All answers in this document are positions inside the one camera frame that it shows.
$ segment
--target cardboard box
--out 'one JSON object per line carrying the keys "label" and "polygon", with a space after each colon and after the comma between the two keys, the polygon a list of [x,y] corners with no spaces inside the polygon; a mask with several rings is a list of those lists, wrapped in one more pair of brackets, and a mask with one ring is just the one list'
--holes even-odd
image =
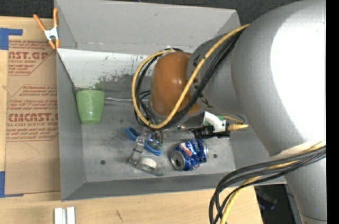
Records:
{"label": "cardboard box", "polygon": [[7,52],[5,194],[57,191],[56,52],[33,18],[0,17],[0,27],[22,29],[9,36]]}

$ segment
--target blue tape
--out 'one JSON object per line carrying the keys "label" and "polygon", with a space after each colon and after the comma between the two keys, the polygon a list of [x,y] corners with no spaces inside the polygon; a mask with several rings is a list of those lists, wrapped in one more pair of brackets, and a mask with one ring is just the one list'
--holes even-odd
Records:
{"label": "blue tape", "polygon": [[0,172],[0,198],[6,198],[10,196],[22,196],[22,195],[5,195],[5,172]]}
{"label": "blue tape", "polygon": [[22,35],[22,29],[0,28],[0,50],[8,50],[9,35]]}

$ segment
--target blue soda can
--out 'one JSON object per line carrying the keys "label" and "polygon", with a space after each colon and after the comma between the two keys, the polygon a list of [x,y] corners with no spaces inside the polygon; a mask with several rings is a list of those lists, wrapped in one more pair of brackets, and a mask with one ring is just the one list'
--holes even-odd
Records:
{"label": "blue soda can", "polygon": [[190,171],[207,161],[208,149],[203,139],[180,143],[171,154],[171,162],[179,171]]}

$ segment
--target cable bundle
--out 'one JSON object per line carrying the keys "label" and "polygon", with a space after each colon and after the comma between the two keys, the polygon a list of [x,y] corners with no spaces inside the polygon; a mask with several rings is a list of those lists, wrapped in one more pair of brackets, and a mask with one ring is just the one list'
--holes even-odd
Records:
{"label": "cable bundle", "polygon": [[[226,175],[218,183],[215,193],[212,196],[209,205],[209,220],[211,224],[215,224],[221,219],[221,223],[225,224],[230,207],[235,200],[240,190],[254,184],[267,182],[275,178],[284,176],[298,168],[312,164],[326,157],[326,145],[308,150],[307,152],[291,156],[284,159],[274,160],[270,162],[260,163],[244,168],[240,168]],[[241,186],[234,189],[220,204],[219,195],[227,187],[238,182],[243,182]],[[217,214],[214,217],[214,207],[217,209]]]}

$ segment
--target small metal part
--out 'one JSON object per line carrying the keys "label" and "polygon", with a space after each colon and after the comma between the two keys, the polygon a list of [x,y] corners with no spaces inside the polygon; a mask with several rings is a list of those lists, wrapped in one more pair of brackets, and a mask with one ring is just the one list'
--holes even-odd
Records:
{"label": "small metal part", "polygon": [[75,207],[54,208],[54,224],[75,224]]}
{"label": "small metal part", "polygon": [[139,162],[141,158],[141,153],[145,147],[145,141],[146,139],[143,136],[137,137],[134,149],[132,151],[131,157],[129,158],[128,162],[134,165]]}

